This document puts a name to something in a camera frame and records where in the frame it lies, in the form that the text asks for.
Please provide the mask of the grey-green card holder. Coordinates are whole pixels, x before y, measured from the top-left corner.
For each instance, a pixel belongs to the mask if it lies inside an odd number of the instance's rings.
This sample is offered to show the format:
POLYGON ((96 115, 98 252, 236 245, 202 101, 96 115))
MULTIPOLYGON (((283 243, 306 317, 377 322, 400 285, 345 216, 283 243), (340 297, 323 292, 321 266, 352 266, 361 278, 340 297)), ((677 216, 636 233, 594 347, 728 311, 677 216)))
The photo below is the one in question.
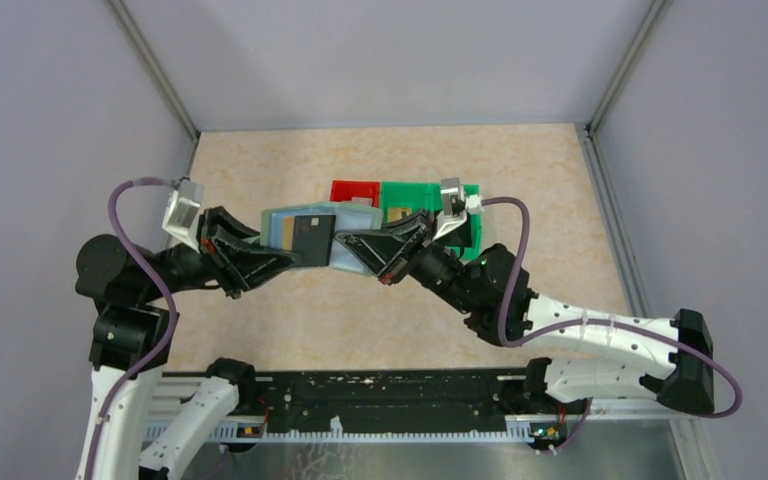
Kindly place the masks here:
POLYGON ((378 230, 381 225, 382 212, 359 203, 319 202, 267 209, 261 214, 260 243, 293 253, 293 270, 328 267, 368 276, 368 268, 335 235, 378 230))

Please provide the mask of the gold credit card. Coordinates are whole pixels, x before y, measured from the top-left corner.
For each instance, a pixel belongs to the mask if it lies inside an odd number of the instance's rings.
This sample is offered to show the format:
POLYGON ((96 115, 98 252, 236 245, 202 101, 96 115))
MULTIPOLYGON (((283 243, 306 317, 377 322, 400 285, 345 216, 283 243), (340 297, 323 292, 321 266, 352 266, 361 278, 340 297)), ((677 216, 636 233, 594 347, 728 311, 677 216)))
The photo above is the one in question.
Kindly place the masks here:
POLYGON ((294 243, 295 216, 287 216, 281 220, 281 248, 291 251, 294 243))

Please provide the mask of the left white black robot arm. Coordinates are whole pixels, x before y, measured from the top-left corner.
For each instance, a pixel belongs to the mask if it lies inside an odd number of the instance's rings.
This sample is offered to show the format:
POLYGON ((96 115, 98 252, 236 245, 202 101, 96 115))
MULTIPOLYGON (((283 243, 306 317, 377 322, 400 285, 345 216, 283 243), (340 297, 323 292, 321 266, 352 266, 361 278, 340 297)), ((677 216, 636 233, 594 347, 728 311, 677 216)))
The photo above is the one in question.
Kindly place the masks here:
POLYGON ((219 289, 237 299, 300 259, 262 245, 255 230, 221 207, 183 220, 169 217, 164 226, 179 242, 162 252, 135 246, 117 233, 92 238, 77 258, 76 290, 92 299, 98 312, 81 479, 179 479, 224 417, 262 406, 255 368, 220 358, 161 436, 145 442, 179 319, 175 294, 219 289))

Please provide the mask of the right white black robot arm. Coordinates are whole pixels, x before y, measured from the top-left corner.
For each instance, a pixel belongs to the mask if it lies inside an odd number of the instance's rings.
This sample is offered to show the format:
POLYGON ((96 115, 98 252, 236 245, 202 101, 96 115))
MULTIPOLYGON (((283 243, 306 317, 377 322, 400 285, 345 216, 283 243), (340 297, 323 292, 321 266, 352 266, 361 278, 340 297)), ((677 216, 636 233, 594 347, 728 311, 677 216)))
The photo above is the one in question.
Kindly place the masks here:
POLYGON ((491 345, 531 343, 578 353, 529 362, 523 398, 536 412, 588 397, 651 399, 700 417, 715 412, 713 341, 698 311, 681 309, 667 318, 593 311, 535 292, 525 269, 506 300, 518 264, 514 254, 495 244, 462 263, 434 241, 426 211, 380 230, 339 231, 335 239, 382 284, 416 280, 491 345))

